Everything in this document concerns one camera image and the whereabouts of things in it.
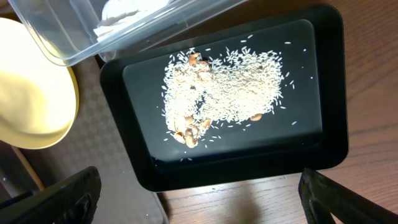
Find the wooden chopstick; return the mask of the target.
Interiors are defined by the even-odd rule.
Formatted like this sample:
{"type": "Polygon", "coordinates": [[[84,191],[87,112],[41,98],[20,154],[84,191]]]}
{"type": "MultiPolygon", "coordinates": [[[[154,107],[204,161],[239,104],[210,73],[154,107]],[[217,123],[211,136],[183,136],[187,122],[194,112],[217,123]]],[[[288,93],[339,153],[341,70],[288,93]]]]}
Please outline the wooden chopstick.
{"type": "Polygon", "coordinates": [[[32,166],[30,165],[30,163],[28,162],[28,160],[25,158],[25,156],[23,155],[23,153],[21,152],[21,150],[18,147],[15,147],[13,145],[11,145],[12,150],[14,151],[15,155],[19,158],[19,160],[21,161],[22,165],[24,166],[24,168],[26,169],[26,171],[28,172],[28,174],[30,175],[30,177],[32,178],[32,180],[35,182],[36,186],[38,187],[38,189],[40,191],[45,190],[45,186],[42,183],[42,181],[40,180],[39,176],[37,175],[37,173],[35,172],[35,170],[32,168],[32,166]]]}

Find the leftover rice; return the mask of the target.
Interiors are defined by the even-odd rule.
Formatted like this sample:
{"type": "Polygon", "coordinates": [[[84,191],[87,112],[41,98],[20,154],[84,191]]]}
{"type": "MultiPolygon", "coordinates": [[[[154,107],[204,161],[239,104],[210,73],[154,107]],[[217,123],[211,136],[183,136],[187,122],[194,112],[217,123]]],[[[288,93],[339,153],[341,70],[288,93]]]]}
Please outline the leftover rice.
{"type": "Polygon", "coordinates": [[[173,54],[150,153],[182,162],[306,141],[322,130],[316,76],[310,37],[257,33],[173,54]]]}

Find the yellow plate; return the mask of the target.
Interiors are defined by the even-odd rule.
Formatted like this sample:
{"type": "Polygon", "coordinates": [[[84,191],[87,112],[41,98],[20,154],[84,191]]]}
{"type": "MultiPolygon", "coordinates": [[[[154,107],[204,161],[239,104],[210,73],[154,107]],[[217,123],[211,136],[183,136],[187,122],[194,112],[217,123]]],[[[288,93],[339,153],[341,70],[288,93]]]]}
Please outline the yellow plate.
{"type": "Polygon", "coordinates": [[[1,140],[53,146],[71,129],[79,102],[73,70],[50,62],[22,23],[1,18],[1,140]]]}

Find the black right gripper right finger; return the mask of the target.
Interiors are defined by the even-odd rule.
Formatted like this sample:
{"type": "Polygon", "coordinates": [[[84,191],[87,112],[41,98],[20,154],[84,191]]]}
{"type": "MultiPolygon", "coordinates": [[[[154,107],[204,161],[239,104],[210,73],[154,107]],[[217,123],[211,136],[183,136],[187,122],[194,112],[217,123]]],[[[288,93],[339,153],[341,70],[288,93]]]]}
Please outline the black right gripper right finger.
{"type": "Polygon", "coordinates": [[[308,223],[397,223],[397,214],[315,170],[304,169],[298,192],[308,223]]]}

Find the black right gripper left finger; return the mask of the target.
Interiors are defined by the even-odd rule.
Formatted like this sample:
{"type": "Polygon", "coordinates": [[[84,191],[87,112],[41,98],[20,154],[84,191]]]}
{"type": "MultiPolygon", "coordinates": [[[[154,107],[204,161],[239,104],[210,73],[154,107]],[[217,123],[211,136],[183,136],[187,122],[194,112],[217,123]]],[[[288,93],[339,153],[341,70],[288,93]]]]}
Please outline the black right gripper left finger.
{"type": "Polygon", "coordinates": [[[1,203],[1,223],[92,223],[101,192],[95,166],[51,185],[1,203]]]}

